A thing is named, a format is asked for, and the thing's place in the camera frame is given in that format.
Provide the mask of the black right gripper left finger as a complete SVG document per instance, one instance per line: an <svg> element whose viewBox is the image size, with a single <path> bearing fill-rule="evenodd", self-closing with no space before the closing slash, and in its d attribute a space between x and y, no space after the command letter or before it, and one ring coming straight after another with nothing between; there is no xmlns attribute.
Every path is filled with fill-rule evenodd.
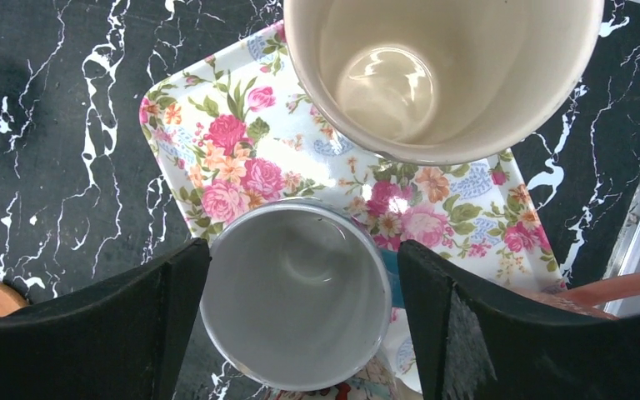
<svg viewBox="0 0 640 400"><path fill-rule="evenodd" d="M0 317L0 399L170 399L211 262L208 243Z"/></svg>

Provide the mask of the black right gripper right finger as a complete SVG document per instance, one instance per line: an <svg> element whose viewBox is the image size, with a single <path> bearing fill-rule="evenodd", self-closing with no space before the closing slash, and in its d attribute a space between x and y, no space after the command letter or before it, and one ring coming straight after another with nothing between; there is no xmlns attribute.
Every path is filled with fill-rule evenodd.
<svg viewBox="0 0 640 400"><path fill-rule="evenodd" d="M640 313L563 311L408 240L397 265L426 399L640 399Z"/></svg>

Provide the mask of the blue patterned mug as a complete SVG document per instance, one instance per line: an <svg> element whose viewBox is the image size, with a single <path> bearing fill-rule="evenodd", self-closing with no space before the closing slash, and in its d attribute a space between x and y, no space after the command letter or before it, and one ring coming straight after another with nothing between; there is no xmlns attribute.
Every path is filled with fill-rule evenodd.
<svg viewBox="0 0 640 400"><path fill-rule="evenodd" d="M313 197L270 202L230 222L210 255L204 326L252 380L329 388L379 353L392 287L378 246L344 211Z"/></svg>

